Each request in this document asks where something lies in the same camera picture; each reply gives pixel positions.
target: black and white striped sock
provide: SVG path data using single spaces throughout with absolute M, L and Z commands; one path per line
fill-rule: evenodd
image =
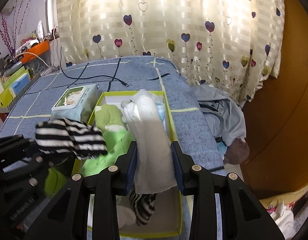
M 137 194 L 135 186 L 133 187 L 130 194 L 130 204 L 136 215 L 136 223 L 139 226 L 145 226 L 150 221 L 155 211 L 155 199 L 156 194 Z
M 107 154 L 99 128 L 67 118 L 37 124 L 35 139 L 39 149 L 47 154 L 74 153 L 79 160 Z

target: cardboard box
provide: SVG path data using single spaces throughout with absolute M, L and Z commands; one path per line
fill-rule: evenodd
M 170 113 L 166 94 L 163 91 L 150 91 L 163 98 L 166 106 L 165 127 L 166 133 L 171 141 L 177 141 L 175 126 Z M 130 100 L 131 96 L 138 93 L 138 91 L 117 91 L 102 93 L 96 106 L 103 104 L 116 105 L 121 108 L 121 102 Z M 95 125 L 95 113 L 92 112 L 88 124 Z M 76 161 L 73 173 L 77 173 L 82 166 L 82 162 Z M 120 205 L 130 207 L 129 196 L 122 197 Z M 182 230 L 182 203 L 181 194 L 177 187 L 173 187 L 167 191 L 157 194 L 155 200 L 155 213 L 151 217 L 150 222 L 143 227 L 133 224 L 131 226 L 124 225 L 119 233 L 121 236 L 133 238 L 161 238 L 176 236 Z

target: orange shelf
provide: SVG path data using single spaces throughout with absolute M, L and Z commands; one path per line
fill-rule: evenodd
M 35 55 L 41 55 L 44 52 L 48 51 L 50 49 L 50 43 L 48 41 L 43 41 L 40 44 L 36 45 L 35 47 L 26 50 L 25 52 L 31 52 Z M 24 58 L 21 58 L 20 61 L 25 64 L 26 62 L 29 62 L 30 60 L 34 59 L 35 56 L 31 54 L 23 54 Z

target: bottle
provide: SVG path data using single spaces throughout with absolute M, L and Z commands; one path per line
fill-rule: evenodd
M 0 77 L 2 77 L 4 74 L 4 60 L 1 57 L 1 53 L 0 53 Z

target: window frame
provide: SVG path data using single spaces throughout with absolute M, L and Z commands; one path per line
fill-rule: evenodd
M 49 33 L 58 26 L 56 0 L 45 0 L 46 28 Z

